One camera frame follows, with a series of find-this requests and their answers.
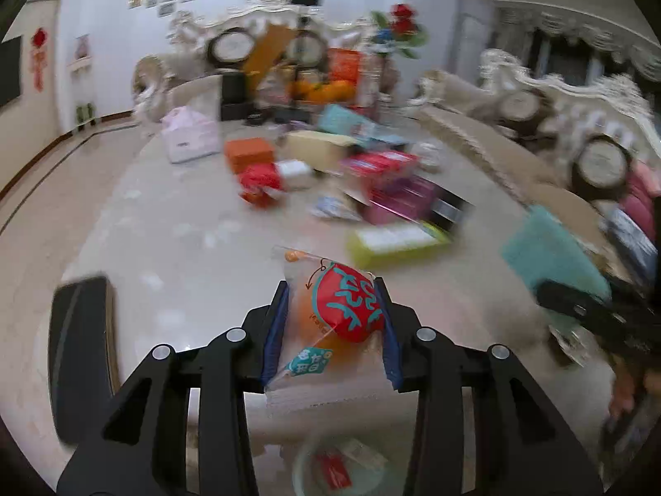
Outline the teal paper bag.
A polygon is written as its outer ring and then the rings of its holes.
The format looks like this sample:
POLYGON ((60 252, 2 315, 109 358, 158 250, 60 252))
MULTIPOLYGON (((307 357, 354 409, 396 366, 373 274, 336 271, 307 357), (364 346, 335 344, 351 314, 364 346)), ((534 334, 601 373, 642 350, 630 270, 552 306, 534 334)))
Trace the teal paper bag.
POLYGON ((504 261, 531 291, 552 280, 611 300, 611 288, 558 218, 533 205, 522 226, 504 244, 504 261))

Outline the red teal snack wrapper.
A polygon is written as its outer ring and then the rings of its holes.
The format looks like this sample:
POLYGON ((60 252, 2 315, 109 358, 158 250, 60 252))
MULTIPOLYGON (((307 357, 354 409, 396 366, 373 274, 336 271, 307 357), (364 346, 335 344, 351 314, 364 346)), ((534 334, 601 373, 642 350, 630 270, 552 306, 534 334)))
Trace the red teal snack wrapper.
POLYGON ((289 294, 279 362, 266 379, 269 414, 365 417, 390 391, 374 275, 298 248, 277 246, 273 256, 289 294))

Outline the magenta pink box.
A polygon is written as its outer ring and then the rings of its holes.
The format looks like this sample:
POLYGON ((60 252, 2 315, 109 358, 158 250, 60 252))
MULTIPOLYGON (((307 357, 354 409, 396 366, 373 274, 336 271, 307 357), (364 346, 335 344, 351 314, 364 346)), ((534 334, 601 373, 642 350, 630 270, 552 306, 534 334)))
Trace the magenta pink box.
POLYGON ((397 221, 428 223, 452 233, 464 222, 472 205, 463 197, 419 176, 399 179, 389 187, 373 191, 359 206, 364 221, 384 225, 397 221))

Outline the red toothpaste box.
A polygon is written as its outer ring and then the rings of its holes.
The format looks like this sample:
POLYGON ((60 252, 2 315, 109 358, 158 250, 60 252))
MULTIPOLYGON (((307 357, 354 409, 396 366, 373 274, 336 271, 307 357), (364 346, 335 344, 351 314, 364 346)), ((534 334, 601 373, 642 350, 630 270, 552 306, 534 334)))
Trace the red toothpaste box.
POLYGON ((419 164, 419 157, 397 150, 376 153, 361 153, 340 162, 342 172, 370 185, 385 184, 387 181, 408 177, 419 164))

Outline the pink cloth on sofa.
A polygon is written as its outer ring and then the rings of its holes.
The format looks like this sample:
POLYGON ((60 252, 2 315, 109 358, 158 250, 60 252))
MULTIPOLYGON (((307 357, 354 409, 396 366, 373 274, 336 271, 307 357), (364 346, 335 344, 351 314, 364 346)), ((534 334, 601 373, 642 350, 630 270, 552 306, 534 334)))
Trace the pink cloth on sofa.
POLYGON ((655 241, 654 199, 659 196, 659 174, 644 162, 634 161, 620 208, 651 242, 655 241))

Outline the round cushion right sofa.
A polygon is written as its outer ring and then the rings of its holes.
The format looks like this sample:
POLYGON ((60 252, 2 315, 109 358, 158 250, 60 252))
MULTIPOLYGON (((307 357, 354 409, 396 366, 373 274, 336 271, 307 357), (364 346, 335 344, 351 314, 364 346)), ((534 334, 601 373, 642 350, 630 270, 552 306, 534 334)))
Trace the round cushion right sofa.
POLYGON ((605 134, 589 138, 571 164, 571 191, 586 202, 619 200, 625 192, 632 156, 605 134))

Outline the pale green wastebasket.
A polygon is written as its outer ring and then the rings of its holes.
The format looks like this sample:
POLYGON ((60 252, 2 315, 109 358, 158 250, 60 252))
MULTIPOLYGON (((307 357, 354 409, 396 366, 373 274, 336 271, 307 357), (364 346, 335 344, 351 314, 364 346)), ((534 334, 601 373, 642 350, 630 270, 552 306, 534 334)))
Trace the pale green wastebasket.
POLYGON ((379 431, 317 434, 292 463, 296 495, 401 495, 411 439, 379 431))

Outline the ornate sofa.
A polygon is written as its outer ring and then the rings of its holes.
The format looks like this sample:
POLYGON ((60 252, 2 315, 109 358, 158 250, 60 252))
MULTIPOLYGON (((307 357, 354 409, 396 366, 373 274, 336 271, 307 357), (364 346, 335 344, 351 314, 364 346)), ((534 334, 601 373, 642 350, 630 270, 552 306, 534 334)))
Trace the ornate sofa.
POLYGON ((433 69, 420 76, 408 110, 524 207, 556 216, 599 270, 628 275, 602 231, 613 197, 580 196, 571 167, 588 141, 603 136, 623 148, 644 180, 660 176, 660 137, 639 87, 627 75, 588 86, 558 75, 536 79, 513 55, 480 55, 480 86, 433 69))
POLYGON ((132 75, 133 112, 160 122, 207 91, 220 121, 270 113, 277 122, 313 121, 331 105, 376 118, 400 73, 378 51, 375 17, 334 24, 321 0, 251 0, 213 22, 179 11, 171 54, 141 58, 132 75))

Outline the lime green white box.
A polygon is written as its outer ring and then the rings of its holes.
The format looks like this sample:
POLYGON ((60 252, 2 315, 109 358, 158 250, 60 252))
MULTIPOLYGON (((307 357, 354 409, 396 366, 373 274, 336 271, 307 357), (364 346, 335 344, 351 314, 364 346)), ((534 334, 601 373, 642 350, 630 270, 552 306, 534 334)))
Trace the lime green white box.
POLYGON ((442 229, 429 223, 395 222, 354 229, 346 247, 356 267, 374 271, 427 259, 451 241, 442 229))

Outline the red snack packet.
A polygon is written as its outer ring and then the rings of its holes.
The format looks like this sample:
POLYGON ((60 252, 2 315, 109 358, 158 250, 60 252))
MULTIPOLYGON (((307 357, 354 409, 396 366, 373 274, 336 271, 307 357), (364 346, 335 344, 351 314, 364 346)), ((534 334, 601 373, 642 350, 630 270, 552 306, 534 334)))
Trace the red snack packet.
POLYGON ((240 196, 247 203, 266 208, 276 205, 285 192, 275 164, 255 164, 239 175, 240 196))

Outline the orange box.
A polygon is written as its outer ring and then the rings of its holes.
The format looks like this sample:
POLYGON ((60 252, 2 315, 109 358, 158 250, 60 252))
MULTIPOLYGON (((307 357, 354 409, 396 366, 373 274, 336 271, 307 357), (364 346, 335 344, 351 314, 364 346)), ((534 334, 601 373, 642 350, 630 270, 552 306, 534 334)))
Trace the orange box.
POLYGON ((273 145, 263 138, 228 140, 224 143, 224 155, 234 175, 242 174, 252 165, 274 162, 273 145))

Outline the white tissue pack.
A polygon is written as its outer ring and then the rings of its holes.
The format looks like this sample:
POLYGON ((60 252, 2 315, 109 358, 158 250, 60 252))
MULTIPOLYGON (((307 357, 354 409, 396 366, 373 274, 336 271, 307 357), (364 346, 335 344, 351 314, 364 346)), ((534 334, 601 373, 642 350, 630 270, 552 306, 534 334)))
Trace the white tissue pack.
POLYGON ((284 191, 308 189, 316 181, 314 169, 302 160, 280 160, 274 166, 276 166, 280 185, 284 191))

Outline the red rose bouquet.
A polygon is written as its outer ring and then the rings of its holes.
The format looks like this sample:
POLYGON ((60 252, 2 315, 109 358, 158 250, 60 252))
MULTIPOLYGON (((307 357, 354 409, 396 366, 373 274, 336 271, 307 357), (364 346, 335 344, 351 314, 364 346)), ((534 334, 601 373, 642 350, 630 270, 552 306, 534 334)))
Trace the red rose bouquet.
POLYGON ((417 21, 414 8, 398 3, 387 14, 373 10, 371 20, 375 28, 369 41, 372 52, 381 57, 400 55, 407 60, 418 60, 419 49, 427 44, 428 33, 417 21))

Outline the round cushion far sofa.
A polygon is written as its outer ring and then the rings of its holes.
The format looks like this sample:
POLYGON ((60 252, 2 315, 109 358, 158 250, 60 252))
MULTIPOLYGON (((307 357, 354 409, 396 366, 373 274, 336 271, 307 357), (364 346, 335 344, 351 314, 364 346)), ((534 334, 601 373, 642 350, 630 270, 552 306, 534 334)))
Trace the round cushion far sofa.
POLYGON ((240 68, 254 46, 255 38, 245 28, 229 28, 208 41, 207 63, 214 68, 240 68))

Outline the red wall ornament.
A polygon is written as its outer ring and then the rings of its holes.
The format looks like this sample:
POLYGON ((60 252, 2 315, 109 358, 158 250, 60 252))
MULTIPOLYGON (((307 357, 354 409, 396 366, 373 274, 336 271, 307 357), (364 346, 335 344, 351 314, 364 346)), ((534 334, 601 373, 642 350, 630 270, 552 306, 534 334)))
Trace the red wall ornament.
POLYGON ((30 73, 33 74, 33 87, 37 92, 44 91, 47 41, 48 33, 43 27, 39 27, 30 39, 30 73))

